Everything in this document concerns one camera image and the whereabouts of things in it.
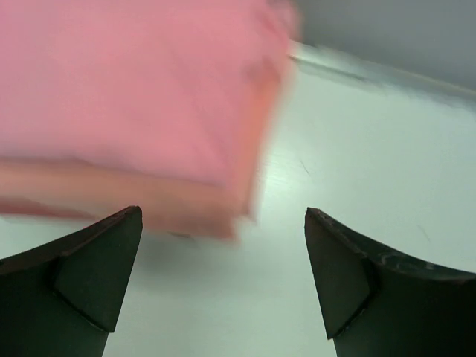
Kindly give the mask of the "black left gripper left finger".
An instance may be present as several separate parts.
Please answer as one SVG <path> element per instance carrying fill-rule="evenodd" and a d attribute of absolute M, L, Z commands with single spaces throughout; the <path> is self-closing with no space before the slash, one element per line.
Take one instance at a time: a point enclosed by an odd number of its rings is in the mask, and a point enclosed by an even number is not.
<path fill-rule="evenodd" d="M 1 355 L 94 357 L 115 331 L 143 230 L 138 206 L 1 260 Z"/>

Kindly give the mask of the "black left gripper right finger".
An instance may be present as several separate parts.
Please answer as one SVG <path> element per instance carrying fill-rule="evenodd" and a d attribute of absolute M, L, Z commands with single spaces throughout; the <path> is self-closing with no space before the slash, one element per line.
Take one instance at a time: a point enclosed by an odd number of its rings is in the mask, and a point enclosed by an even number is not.
<path fill-rule="evenodd" d="M 404 254 L 309 208 L 305 238 L 338 356 L 475 354 L 475 275 Z"/>

